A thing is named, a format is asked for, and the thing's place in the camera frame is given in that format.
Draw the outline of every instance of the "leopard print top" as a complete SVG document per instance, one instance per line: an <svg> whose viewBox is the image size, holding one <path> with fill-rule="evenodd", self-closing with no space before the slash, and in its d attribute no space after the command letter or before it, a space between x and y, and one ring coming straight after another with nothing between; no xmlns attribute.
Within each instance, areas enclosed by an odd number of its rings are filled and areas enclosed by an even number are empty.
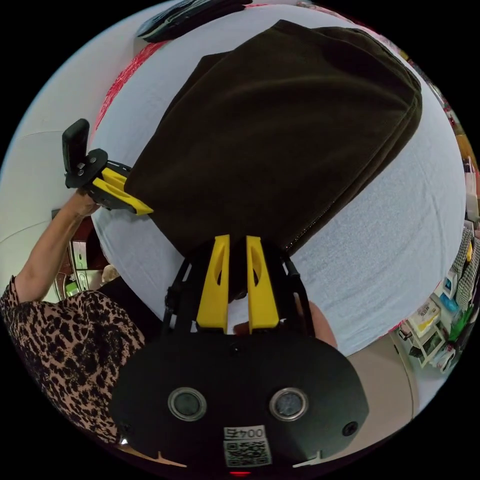
<svg viewBox="0 0 480 480"><path fill-rule="evenodd" d="M119 368L145 345L127 312L98 291L59 303L20 303L12 277L0 314L30 375L50 402L81 430L120 441L108 404Z"/></svg>

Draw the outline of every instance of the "white bed sheet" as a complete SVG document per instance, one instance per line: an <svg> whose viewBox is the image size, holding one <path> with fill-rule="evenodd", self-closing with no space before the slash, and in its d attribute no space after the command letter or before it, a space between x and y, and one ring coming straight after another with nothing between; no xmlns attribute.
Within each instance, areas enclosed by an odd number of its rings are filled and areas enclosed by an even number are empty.
<svg viewBox="0 0 480 480"><path fill-rule="evenodd" d="M234 49L280 19L308 28L356 27L291 5L256 7L203 25L162 47L135 72L108 108L91 147L133 166L198 61ZM419 81L423 113L412 139L292 258L345 355L415 310L448 271L460 244L465 181L458 145L437 99ZM101 209L93 222L109 261L161 318L182 256L148 217ZM247 300L233 302L228 313L230 328L246 321Z"/></svg>

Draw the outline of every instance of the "qr code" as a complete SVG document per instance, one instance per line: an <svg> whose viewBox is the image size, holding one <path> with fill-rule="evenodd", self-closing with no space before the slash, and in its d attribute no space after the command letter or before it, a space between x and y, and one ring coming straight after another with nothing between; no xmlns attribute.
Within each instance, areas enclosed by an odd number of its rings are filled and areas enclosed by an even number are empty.
<svg viewBox="0 0 480 480"><path fill-rule="evenodd" d="M259 440L224 441L227 467L261 467L272 463L269 443Z"/></svg>

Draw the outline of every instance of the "hand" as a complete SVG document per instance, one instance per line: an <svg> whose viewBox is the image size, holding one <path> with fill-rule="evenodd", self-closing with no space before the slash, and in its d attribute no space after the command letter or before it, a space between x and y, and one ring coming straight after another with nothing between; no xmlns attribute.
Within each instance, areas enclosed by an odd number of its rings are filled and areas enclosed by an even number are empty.
<svg viewBox="0 0 480 480"><path fill-rule="evenodd" d="M295 296L295 303L298 313L303 315L302 305L297 296ZM322 340L326 344L331 345L332 347L337 348L337 341L335 340L334 333L330 328L330 325L325 318L325 315L320 311L320 309L312 302L309 301L311 319L313 321L313 328L315 330L315 337L319 340ZM250 332L249 323L240 323L233 327L233 333L235 335L248 335Z"/></svg>
<svg viewBox="0 0 480 480"><path fill-rule="evenodd" d="M100 205L97 205L86 191L79 188L66 203L65 208L83 218L98 210Z"/></svg>

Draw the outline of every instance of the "dark brown towel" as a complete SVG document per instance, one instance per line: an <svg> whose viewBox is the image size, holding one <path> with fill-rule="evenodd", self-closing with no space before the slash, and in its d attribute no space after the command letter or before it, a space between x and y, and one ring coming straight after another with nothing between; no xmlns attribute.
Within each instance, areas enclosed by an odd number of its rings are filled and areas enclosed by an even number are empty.
<svg viewBox="0 0 480 480"><path fill-rule="evenodd" d="M281 20L199 62L125 190L182 253L216 235L294 253L401 151L417 79L361 30Z"/></svg>

